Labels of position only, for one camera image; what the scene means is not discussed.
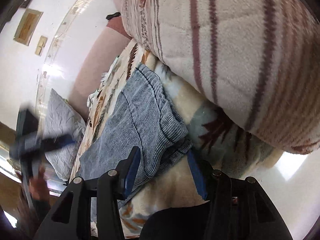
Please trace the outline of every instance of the black metal bracket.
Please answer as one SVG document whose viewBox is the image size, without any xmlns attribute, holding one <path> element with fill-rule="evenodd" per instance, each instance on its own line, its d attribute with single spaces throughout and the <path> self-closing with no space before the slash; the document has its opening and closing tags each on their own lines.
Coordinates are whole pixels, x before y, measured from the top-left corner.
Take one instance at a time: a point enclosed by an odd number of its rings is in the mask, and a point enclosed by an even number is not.
<svg viewBox="0 0 320 240">
<path fill-rule="evenodd" d="M 278 210 L 253 177 L 229 178 L 204 160 L 188 153 L 199 195 L 210 200 L 204 240 L 292 240 Z"/>
<path fill-rule="evenodd" d="M 140 149 L 135 146 L 115 170 L 100 178 L 74 178 L 48 212 L 34 240 L 90 239 L 92 197 L 97 197 L 99 239 L 124 240 L 117 199 L 125 200 L 131 193 L 140 159 Z"/>
</svg>

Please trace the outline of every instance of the bed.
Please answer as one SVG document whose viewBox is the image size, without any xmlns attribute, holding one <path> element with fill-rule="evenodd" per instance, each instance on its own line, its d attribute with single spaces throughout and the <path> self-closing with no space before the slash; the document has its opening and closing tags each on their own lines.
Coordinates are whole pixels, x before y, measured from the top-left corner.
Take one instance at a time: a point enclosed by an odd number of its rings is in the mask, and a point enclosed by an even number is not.
<svg viewBox="0 0 320 240">
<path fill-rule="evenodd" d="M 208 101 L 132 39 L 109 74 L 103 75 L 92 101 L 70 180 L 80 168 L 80 157 L 100 137 L 106 120 L 114 110 L 117 96 L 140 62 L 159 76 L 188 128 L 195 151 L 214 168 L 240 178 L 266 158 L 276 155 L 273 147 L 234 124 L 221 108 Z M 126 238 L 138 237 L 148 217 L 159 210 L 202 203 L 204 201 L 196 191 L 185 156 L 167 173 L 146 183 L 119 209 L 124 235 Z M 97 234 L 95 222 L 92 222 L 92 234 Z"/>
</svg>

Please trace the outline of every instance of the human hand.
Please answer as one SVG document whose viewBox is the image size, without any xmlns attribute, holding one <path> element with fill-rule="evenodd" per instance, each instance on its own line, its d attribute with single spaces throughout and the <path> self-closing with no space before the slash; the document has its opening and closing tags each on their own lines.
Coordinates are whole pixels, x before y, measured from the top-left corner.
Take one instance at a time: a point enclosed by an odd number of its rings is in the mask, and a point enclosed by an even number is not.
<svg viewBox="0 0 320 240">
<path fill-rule="evenodd" d="M 33 199 L 49 202 L 50 194 L 47 182 L 44 179 L 44 171 L 44 167 L 40 167 L 38 178 L 29 180 L 29 191 Z"/>
</svg>

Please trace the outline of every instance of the patterned blanket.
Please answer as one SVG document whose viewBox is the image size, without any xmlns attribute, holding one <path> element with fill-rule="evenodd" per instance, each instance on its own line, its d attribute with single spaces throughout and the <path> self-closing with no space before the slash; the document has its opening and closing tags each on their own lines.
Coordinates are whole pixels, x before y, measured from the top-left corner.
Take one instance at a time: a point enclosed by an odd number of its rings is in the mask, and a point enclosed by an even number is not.
<svg viewBox="0 0 320 240">
<path fill-rule="evenodd" d="M 108 78 L 100 84 L 71 179 L 79 169 L 80 156 L 101 135 L 106 120 L 113 112 L 118 94 L 140 62 L 160 77 L 166 93 L 187 126 L 188 136 L 194 145 L 193 151 L 208 160 L 214 168 L 239 178 L 268 156 L 275 155 L 273 147 L 234 124 L 220 107 L 207 100 L 151 52 L 132 40 L 119 56 Z M 127 238 L 138 236 L 149 216 L 159 210 L 194 206 L 203 202 L 196 191 L 185 156 L 167 173 L 146 183 L 120 208 L 124 234 Z M 96 234 L 95 223 L 92 223 L 92 228 Z"/>
<path fill-rule="evenodd" d="M 121 15 L 238 126 L 291 153 L 319 148 L 319 25 L 300 0 L 122 0 Z"/>
</svg>

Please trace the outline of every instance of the folded clothing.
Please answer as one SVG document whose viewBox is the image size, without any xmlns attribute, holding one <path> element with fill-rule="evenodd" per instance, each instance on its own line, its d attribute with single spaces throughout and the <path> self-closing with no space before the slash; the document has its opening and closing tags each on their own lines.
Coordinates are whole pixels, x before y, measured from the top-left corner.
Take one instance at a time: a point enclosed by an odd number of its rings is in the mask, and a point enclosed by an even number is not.
<svg viewBox="0 0 320 240">
<path fill-rule="evenodd" d="M 319 25 L 300 0 L 122 0 L 126 32 L 273 147 L 320 146 Z"/>
<path fill-rule="evenodd" d="M 192 143 L 188 130 L 163 90 L 159 77 L 144 64 L 134 70 L 120 92 L 113 114 L 102 135 L 80 157 L 78 176 L 100 177 L 128 157 L 133 146 L 141 149 L 141 161 L 132 198 L 141 186 L 166 172 L 188 152 Z M 96 201 L 92 200 L 91 220 L 96 220 Z"/>
</svg>

